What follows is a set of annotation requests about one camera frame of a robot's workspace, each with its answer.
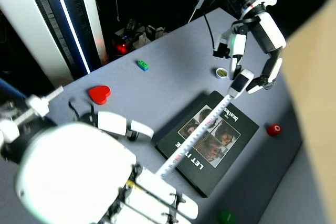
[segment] red heart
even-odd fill
[[[111,94],[111,90],[107,86],[97,86],[89,90],[91,99],[98,105],[103,105],[107,102],[107,97]]]

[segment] tabletop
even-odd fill
[[[214,39],[234,21],[221,9],[207,14]],[[242,65],[259,75],[268,56],[251,34],[248,35]],[[137,66],[149,65],[144,72]],[[183,119],[206,95],[217,90],[222,95],[231,83],[218,79],[215,69],[228,69],[229,60],[212,56],[212,43],[204,17],[131,52],[130,54],[67,85],[50,103],[48,116],[57,124],[74,120],[68,108],[70,98],[88,99],[88,89],[107,85],[112,95],[97,111],[110,111],[144,123],[154,130],[151,143],[121,140],[138,161],[156,172],[165,158],[155,144]],[[270,90],[244,92],[232,102],[260,128],[208,198],[202,198],[176,170],[165,179],[198,203],[199,216],[193,223],[218,223],[217,213],[229,210],[237,223],[257,223],[274,191],[295,157],[302,139],[286,83],[280,75]],[[85,103],[74,104],[78,112],[89,111]],[[265,127],[279,123],[283,132],[270,137]],[[13,190],[16,165],[0,161],[0,219],[8,223],[38,223],[20,205]]]

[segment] small round container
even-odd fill
[[[224,68],[217,68],[216,69],[216,75],[220,79],[225,79],[225,78],[227,78],[227,76],[229,75],[229,73]]]

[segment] album cover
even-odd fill
[[[169,157],[223,99],[212,92],[173,130],[158,141],[156,147]],[[203,196],[208,197],[242,152],[259,126],[231,103],[185,153],[177,169]]]

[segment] book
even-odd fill
[[[165,137],[156,148],[169,157],[223,99],[213,91]],[[208,197],[256,133],[259,126],[231,103],[177,166],[203,196]]]

